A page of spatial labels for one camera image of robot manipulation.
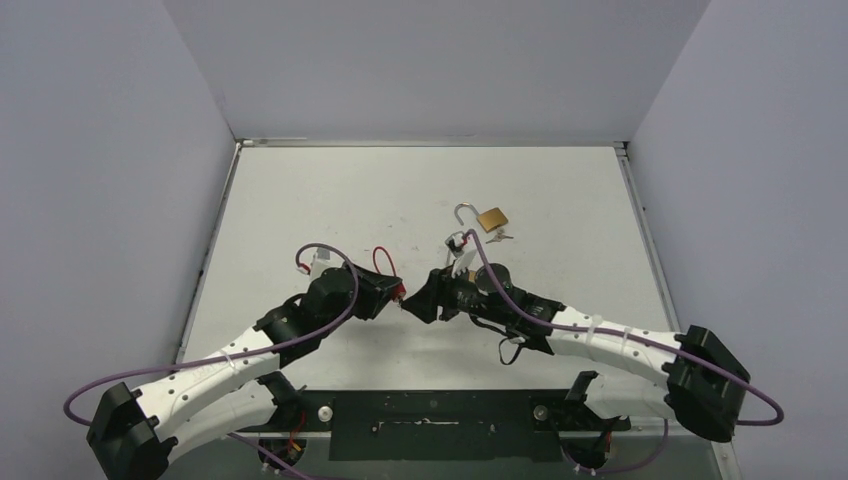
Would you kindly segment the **large brass padlock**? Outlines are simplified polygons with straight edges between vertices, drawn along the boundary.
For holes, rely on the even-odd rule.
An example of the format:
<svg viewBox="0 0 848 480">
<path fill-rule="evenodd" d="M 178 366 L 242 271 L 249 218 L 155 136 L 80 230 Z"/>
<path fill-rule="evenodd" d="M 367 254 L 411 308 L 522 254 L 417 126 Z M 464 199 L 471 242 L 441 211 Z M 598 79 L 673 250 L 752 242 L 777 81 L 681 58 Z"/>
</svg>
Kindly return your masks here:
<svg viewBox="0 0 848 480">
<path fill-rule="evenodd" d="M 463 217 L 465 211 L 468 211 L 474 217 L 475 221 L 486 233 L 491 233 L 509 223 L 507 216 L 500 208 L 495 207 L 484 212 L 480 212 L 474 205 L 468 202 L 463 202 L 457 204 L 453 209 L 454 217 L 460 226 L 465 225 Z"/>
</svg>

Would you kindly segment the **long-shackle brass padlock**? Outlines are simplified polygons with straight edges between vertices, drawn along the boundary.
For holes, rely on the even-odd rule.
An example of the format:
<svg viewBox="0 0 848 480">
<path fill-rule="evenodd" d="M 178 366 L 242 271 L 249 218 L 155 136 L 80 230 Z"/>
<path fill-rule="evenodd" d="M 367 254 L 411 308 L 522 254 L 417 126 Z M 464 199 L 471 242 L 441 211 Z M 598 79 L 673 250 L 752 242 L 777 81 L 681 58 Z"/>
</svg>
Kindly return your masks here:
<svg viewBox="0 0 848 480">
<path fill-rule="evenodd" d="M 449 252 L 448 252 L 448 249 L 447 249 L 447 255 L 446 255 L 446 267 L 447 267 L 447 269 L 448 269 L 448 273 L 449 273 L 449 274 L 450 274 L 450 271 L 449 271 L 449 264 L 450 264 L 450 261 L 451 261 L 451 260 L 452 260 L 452 257 L 449 255 Z M 465 273 L 461 274 L 461 275 L 460 275 L 459 277 L 457 277 L 457 278 L 452 278 L 452 277 L 451 277 L 451 278 L 452 278 L 452 279 L 464 278 L 465 280 L 468 280 L 468 281 L 473 282 L 473 281 L 475 280 L 475 277 L 476 277 L 476 272 L 475 272 L 475 270 L 473 269 L 473 263 L 474 263 L 474 261 L 471 263 L 471 266 L 468 268 L 468 270 L 467 270 Z"/>
</svg>

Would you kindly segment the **silver keys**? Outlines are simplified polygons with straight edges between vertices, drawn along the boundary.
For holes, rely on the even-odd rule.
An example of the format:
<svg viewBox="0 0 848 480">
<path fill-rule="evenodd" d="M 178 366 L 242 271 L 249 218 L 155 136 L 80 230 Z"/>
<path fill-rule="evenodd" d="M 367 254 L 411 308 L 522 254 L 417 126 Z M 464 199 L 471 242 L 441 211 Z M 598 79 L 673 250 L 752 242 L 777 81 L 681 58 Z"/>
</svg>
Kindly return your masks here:
<svg viewBox="0 0 848 480">
<path fill-rule="evenodd" d="M 512 240 L 513 236 L 509 235 L 504 228 L 498 228 L 495 230 L 494 235 L 486 241 L 486 244 L 493 244 L 503 242 L 505 240 Z"/>
</svg>

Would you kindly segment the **red cable padlock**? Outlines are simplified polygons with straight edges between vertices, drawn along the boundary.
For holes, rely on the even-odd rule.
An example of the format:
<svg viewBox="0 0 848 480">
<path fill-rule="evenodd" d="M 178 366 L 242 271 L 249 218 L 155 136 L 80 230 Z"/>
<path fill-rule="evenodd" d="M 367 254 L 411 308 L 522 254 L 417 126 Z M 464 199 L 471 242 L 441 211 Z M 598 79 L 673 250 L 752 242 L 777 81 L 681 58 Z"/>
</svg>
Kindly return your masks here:
<svg viewBox="0 0 848 480">
<path fill-rule="evenodd" d="M 386 260 L 386 262 L 389 266 L 391 275 L 397 277 L 398 272 L 397 272 L 395 262 L 394 262 L 394 260 L 391 256 L 391 254 L 389 253 L 389 251 L 384 246 L 381 246 L 381 245 L 375 246 L 372 249 L 371 258 L 372 258 L 372 266 L 374 267 L 374 270 L 377 273 L 382 274 L 382 270 L 380 268 L 381 263 L 378 260 L 378 257 L 380 255 L 382 255 L 385 258 L 385 260 Z M 398 305 L 400 305 L 402 303 L 405 295 L 406 295 L 406 288 L 405 288 L 403 283 L 400 283 L 394 289 L 394 292 L 392 294 L 392 301 L 397 303 Z"/>
</svg>

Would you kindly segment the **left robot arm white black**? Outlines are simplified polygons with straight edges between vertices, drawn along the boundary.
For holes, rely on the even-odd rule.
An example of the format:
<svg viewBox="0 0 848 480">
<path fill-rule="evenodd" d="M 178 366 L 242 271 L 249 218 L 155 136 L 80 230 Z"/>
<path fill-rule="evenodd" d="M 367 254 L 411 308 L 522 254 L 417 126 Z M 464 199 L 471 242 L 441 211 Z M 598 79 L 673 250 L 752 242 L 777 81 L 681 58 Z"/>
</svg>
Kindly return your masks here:
<svg viewBox="0 0 848 480">
<path fill-rule="evenodd" d="M 86 434 L 104 474 L 158 479 L 180 456 L 218 437 L 264 424 L 290 428 L 299 405 L 283 368 L 317 350 L 346 320 L 375 318 L 402 290 L 397 276 L 328 267 L 217 352 L 160 368 L 160 379 L 136 387 L 114 379 Z"/>
</svg>

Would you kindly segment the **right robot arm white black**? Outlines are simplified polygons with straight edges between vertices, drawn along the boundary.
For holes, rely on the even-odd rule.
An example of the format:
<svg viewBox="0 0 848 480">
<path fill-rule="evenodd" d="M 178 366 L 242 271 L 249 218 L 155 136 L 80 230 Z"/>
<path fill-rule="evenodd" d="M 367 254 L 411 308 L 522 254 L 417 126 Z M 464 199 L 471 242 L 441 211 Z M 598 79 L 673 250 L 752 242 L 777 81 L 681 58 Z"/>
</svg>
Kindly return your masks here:
<svg viewBox="0 0 848 480">
<path fill-rule="evenodd" d="M 401 307 L 425 323 L 460 313 L 500 325 L 510 340 L 549 355 L 582 357 L 630 374 L 598 374 L 565 402 L 568 421 L 588 429 L 601 419 L 672 419 L 691 433 L 729 442 L 749 372 L 711 330 L 684 333 L 644 330 L 583 313 L 513 284 L 508 268 L 494 263 L 454 275 L 431 271 L 425 285 Z"/>
</svg>

